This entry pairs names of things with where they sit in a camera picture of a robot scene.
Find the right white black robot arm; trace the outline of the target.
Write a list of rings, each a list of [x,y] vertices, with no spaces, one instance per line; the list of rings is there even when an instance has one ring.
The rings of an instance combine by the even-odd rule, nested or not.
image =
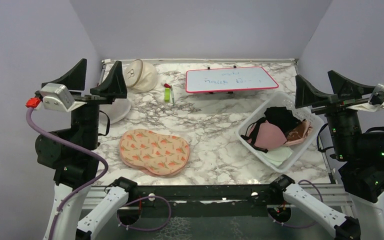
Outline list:
[[[343,162],[338,172],[357,218],[327,206],[284,174],[270,184],[269,199],[296,206],[336,240],[384,240],[384,127],[364,132],[358,118],[358,111],[384,110],[384,84],[357,83],[334,70],[328,78],[331,94],[297,75],[295,107],[311,107],[312,113],[326,117],[334,150],[331,157]]]

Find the floral mesh laundry bag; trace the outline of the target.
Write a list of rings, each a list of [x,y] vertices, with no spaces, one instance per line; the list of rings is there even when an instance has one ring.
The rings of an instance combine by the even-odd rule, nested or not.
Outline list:
[[[191,154],[184,138],[146,129],[126,131],[118,148],[124,164],[155,177],[178,174],[187,165]]]

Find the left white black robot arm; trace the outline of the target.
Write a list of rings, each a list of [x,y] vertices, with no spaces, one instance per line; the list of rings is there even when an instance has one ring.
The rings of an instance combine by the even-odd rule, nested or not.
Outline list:
[[[81,59],[60,78],[44,82],[26,104],[28,125],[38,133],[35,141],[37,162],[53,169],[54,198],[46,240],[93,240],[116,211],[137,200],[136,182],[120,177],[110,184],[103,200],[85,217],[81,217],[91,186],[103,177],[99,164],[109,169],[106,160],[95,153],[99,146],[100,106],[127,98],[123,65],[116,61],[104,81],[82,95],[85,89],[87,60]],[[47,110],[70,113],[70,127],[45,131],[32,119],[39,106]]]

